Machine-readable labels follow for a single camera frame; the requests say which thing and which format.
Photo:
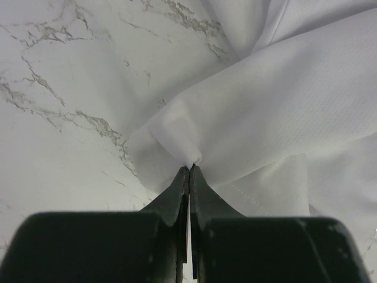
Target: marble surface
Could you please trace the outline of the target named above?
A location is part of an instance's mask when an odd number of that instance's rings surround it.
[[[234,63],[201,0],[0,2],[0,259],[50,210],[139,210],[129,134]]]

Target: wrinkled fabric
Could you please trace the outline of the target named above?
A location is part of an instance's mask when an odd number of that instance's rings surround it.
[[[161,192],[180,166],[248,216],[377,228],[377,2],[210,0],[240,61],[172,99],[129,139]]]

